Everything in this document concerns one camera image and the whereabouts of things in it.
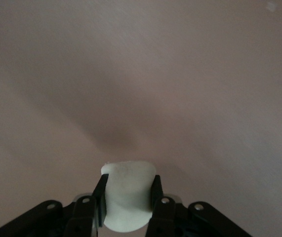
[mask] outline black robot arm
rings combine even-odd
[[[58,201],[42,202],[6,225],[0,237],[96,237],[106,217],[105,189],[108,174],[101,176],[92,195],[84,195],[68,206]],[[165,197],[161,178],[151,187],[152,218],[146,237],[251,237],[206,202],[188,208]]]

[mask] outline white foam object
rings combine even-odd
[[[105,226],[124,233],[146,225],[152,216],[150,195],[155,167],[146,161],[109,163],[101,168],[101,174],[109,174]]]

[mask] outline metal screw head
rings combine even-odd
[[[164,204],[169,203],[169,199],[166,198],[166,197],[163,197],[163,198],[161,199],[161,202],[164,203]]]
[[[84,199],[82,200],[83,203],[87,203],[87,202],[89,202],[89,201],[90,201],[89,198],[84,198]]]
[[[196,205],[195,205],[195,209],[196,209],[197,211],[202,211],[202,210],[204,209],[204,207],[203,207],[201,204],[196,204]]]
[[[55,204],[52,203],[52,204],[48,205],[46,208],[49,210],[49,209],[53,209],[54,207],[55,207]]]

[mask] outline beige background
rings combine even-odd
[[[138,159],[282,236],[282,0],[0,0],[0,226]]]

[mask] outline bolt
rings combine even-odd
[[[202,210],[204,209],[204,207],[203,207],[201,204],[196,204],[196,205],[195,205],[195,209],[196,209],[197,211],[202,211]]]
[[[164,203],[164,204],[169,203],[169,199],[166,198],[166,197],[163,197],[163,198],[161,199],[161,201],[162,201],[162,203]]]
[[[86,203],[86,202],[89,202],[89,201],[90,201],[89,198],[84,198],[84,199],[82,200],[83,203]]]
[[[46,208],[49,209],[53,209],[56,205],[54,203],[50,204],[49,206],[47,206]]]

